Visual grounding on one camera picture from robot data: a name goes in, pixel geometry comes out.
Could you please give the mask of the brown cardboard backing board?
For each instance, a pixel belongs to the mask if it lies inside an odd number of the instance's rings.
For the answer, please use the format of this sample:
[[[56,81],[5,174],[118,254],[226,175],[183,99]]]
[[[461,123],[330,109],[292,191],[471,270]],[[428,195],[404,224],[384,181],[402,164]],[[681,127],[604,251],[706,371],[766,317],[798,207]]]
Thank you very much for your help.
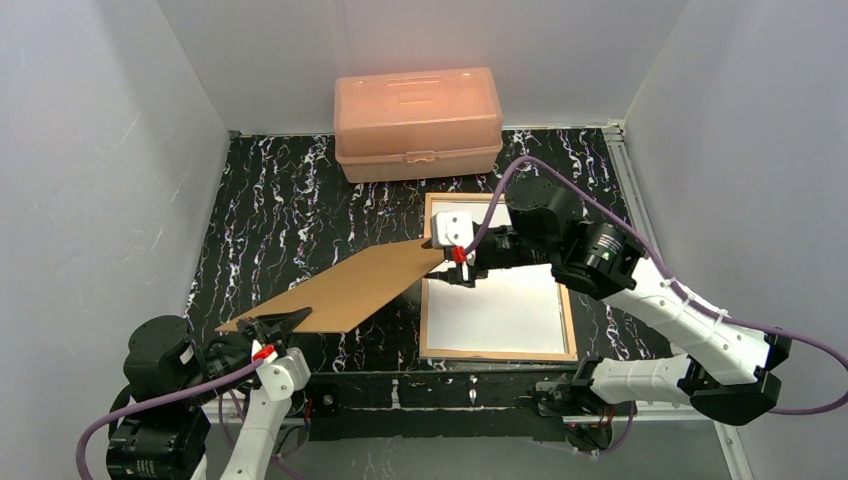
[[[234,332],[245,318],[310,307],[296,333],[347,333],[444,262],[424,239],[370,246],[216,328]]]

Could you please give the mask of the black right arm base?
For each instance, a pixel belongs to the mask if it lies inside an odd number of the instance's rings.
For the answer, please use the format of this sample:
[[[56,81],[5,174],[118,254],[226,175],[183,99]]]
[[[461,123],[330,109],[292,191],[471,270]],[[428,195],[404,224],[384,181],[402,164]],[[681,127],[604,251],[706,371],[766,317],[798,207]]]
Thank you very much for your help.
[[[611,403],[603,400],[591,386],[592,379],[562,375],[554,381],[535,384],[532,399],[542,416],[589,416],[606,418],[610,413],[627,415],[631,410],[629,401]]]

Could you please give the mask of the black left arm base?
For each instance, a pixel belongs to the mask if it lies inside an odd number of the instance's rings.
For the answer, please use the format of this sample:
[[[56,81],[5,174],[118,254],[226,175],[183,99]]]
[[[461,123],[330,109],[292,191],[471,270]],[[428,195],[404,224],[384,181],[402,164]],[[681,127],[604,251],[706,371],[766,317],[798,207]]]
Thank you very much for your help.
[[[341,410],[341,385],[338,380],[318,375],[292,397],[289,416],[313,419],[335,418]]]

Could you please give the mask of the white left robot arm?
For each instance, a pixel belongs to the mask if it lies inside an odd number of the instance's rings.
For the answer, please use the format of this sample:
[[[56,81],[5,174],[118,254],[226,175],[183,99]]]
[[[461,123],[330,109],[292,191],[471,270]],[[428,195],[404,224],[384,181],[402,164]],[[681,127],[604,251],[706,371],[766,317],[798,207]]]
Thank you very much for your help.
[[[203,479],[211,423],[206,403],[245,392],[244,423],[224,476],[261,479],[278,452],[277,437],[311,372],[293,330],[312,310],[238,321],[234,333],[198,347],[188,322],[155,317],[128,340],[128,381],[113,403],[106,468],[112,479]]]

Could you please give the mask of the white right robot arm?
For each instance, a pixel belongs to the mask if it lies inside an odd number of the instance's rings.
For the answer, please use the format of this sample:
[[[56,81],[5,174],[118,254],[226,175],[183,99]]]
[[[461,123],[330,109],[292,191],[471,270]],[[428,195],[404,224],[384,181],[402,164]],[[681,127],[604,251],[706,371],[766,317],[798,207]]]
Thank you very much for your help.
[[[697,296],[677,295],[633,235],[581,219],[576,195],[546,178],[513,183],[504,203],[505,226],[484,227],[466,211],[431,215],[430,245],[449,262],[441,281],[472,288],[493,270],[549,265],[556,283],[632,314],[679,348],[654,360],[591,356],[574,374],[536,385],[543,413],[658,401],[742,426],[776,406],[773,369],[789,356],[787,337],[700,312]]]

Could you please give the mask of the translucent orange plastic box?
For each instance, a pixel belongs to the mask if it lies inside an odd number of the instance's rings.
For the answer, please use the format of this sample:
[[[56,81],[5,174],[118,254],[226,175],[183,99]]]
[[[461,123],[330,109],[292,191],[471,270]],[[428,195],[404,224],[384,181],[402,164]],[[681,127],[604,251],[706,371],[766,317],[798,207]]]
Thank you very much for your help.
[[[485,174],[503,148],[502,127],[485,67],[335,83],[335,158],[350,183]]]

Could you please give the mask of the aluminium right side rail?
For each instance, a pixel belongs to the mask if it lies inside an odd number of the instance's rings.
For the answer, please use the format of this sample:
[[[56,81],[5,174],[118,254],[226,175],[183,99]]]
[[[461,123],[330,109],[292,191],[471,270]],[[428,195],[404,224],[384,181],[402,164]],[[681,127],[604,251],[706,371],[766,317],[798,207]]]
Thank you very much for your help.
[[[624,198],[631,225],[639,232],[647,243],[660,253],[654,230],[643,202],[635,170],[627,150],[625,132],[620,122],[610,121],[601,127],[604,142],[607,146],[615,175]]]

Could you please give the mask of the aluminium rail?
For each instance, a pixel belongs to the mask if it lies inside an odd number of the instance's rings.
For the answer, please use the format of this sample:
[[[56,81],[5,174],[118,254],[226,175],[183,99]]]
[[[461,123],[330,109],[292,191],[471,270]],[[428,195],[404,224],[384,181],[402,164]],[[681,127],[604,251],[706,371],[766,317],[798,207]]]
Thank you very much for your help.
[[[340,420],[355,414],[477,414],[522,413],[535,418],[559,419],[565,424],[624,422],[627,415],[610,413],[606,418],[589,416],[542,416],[532,399],[535,383],[548,376],[531,372],[521,376],[506,372],[418,372],[388,375],[322,375],[341,385]]]
[[[654,230],[643,202],[635,170],[627,150],[625,132],[620,122],[610,121],[601,127],[604,142],[607,146],[615,175],[624,198],[631,225],[639,232],[647,243],[660,253]]]

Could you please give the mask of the aluminium front rail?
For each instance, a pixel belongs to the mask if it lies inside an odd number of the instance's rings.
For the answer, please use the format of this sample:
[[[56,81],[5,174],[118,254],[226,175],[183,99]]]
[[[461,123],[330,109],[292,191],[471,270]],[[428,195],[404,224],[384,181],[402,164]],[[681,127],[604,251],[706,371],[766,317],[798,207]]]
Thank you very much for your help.
[[[355,414],[477,414],[522,413],[535,418],[559,419],[565,424],[624,422],[627,415],[610,413],[606,418],[589,416],[542,416],[532,399],[535,383],[548,376],[531,372],[521,376],[506,372],[418,372],[388,375],[322,375],[341,385],[340,420]]]

